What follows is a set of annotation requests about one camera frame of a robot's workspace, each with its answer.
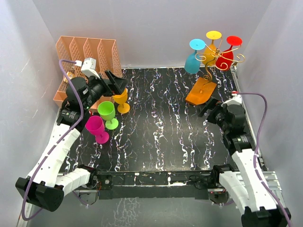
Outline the magenta wine glass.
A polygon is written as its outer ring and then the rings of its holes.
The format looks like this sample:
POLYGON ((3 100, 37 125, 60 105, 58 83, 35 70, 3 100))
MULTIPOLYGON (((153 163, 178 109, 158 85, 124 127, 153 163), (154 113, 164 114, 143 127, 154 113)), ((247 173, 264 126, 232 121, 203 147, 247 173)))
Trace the magenta wine glass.
POLYGON ((85 128, 95 136, 97 143, 105 144, 109 140, 109 134, 105 131, 104 122, 100 116, 91 116, 86 122, 85 128))

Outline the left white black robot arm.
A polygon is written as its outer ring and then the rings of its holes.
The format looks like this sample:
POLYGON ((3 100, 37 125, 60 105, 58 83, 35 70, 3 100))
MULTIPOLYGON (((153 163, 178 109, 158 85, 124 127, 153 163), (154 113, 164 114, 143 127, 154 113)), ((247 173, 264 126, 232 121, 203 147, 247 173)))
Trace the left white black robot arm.
POLYGON ((106 72, 107 79, 91 75, 88 80, 82 77, 68 79, 67 98, 59 112, 54 137, 49 140, 36 166, 25 178, 18 178, 16 189, 26 203, 48 211, 59 208, 64 196, 85 186, 94 188, 98 183, 96 170, 80 165, 72 172, 59 177, 59 170, 72 145, 78 139, 89 121, 89 109, 102 96, 120 95, 125 90, 127 80, 106 72))

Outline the green wine glass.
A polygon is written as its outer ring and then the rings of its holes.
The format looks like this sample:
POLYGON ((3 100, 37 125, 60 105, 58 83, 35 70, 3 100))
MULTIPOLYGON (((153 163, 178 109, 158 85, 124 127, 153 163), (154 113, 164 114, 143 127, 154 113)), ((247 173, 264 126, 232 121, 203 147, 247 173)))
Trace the green wine glass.
POLYGON ((112 102, 104 101, 98 105, 98 113, 105 120, 105 127, 114 130, 118 127, 119 122, 116 119, 116 109, 112 102))

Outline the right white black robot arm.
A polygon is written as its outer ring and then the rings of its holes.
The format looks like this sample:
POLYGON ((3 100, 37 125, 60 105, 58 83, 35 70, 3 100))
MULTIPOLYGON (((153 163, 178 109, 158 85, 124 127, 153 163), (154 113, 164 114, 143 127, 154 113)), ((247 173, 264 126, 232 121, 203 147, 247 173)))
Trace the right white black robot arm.
POLYGON ((241 213, 244 227, 289 227, 291 214, 270 190, 258 164, 258 152, 245 132, 246 112, 242 97, 235 94, 226 102, 211 97, 198 105, 199 116, 209 112, 207 121, 223 131, 223 143, 236 163, 240 177, 230 165, 214 166, 211 182, 224 187, 241 213))

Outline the cyan wine glass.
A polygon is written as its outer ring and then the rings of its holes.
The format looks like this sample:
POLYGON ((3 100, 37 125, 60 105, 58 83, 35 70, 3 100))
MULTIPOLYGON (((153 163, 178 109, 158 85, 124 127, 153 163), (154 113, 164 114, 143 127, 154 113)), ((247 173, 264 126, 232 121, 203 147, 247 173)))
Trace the cyan wine glass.
POLYGON ((196 59, 196 54, 198 51, 205 48, 205 42, 201 39, 193 39, 189 42, 189 46, 193 49, 193 53, 188 56, 185 62, 185 71, 189 74, 196 74, 200 68, 200 57, 199 60, 196 59))

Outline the yellow-orange wine glass front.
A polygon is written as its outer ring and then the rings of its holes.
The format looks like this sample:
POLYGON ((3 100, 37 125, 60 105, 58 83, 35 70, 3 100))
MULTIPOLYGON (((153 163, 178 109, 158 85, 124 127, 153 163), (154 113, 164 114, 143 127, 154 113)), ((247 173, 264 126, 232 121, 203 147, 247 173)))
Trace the yellow-orange wine glass front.
POLYGON ((128 90, 125 88, 124 92, 121 95, 114 95, 113 99, 118 103, 117 110, 121 114, 125 114, 130 111, 130 105, 127 103, 128 99, 128 90))

